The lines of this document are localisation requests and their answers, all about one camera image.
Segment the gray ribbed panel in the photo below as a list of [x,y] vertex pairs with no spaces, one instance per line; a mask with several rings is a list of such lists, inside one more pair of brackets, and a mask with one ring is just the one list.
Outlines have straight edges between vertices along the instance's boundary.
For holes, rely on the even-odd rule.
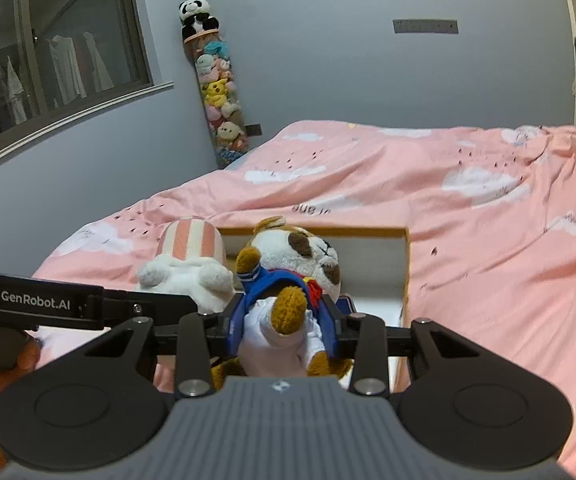
[[572,480],[554,462],[480,472],[413,441],[384,399],[363,399],[333,378],[231,378],[219,394],[177,402],[160,433],[113,466],[78,474],[10,466],[1,480]]

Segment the panda plush toy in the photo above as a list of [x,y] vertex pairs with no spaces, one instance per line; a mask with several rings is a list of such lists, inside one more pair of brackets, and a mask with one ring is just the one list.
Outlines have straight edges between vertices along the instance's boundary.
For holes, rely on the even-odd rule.
[[181,35],[184,40],[203,32],[219,28],[218,20],[210,15],[210,4],[206,0],[186,0],[179,4],[179,17],[183,23]]

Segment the panda's head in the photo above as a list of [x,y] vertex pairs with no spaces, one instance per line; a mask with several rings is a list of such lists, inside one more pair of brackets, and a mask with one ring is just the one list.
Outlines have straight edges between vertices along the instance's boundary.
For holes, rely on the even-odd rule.
[[210,12],[210,4],[206,0],[186,0],[179,4],[179,16],[182,20],[200,12]]

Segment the bed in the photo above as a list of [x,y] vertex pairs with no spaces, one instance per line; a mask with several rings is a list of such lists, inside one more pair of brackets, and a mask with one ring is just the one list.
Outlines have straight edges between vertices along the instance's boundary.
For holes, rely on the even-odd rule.
[[[559,387],[575,415],[560,461],[576,476],[575,127],[300,121],[228,170],[82,227],[35,277],[134,288],[166,226],[190,215],[218,228],[273,215],[303,226],[407,226],[404,323],[433,318]],[[43,360],[90,338],[42,330]]]

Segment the window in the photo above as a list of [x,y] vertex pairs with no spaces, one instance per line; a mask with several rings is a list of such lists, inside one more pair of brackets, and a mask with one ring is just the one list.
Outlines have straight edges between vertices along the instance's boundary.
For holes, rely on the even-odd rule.
[[134,0],[0,0],[0,150],[149,85]]

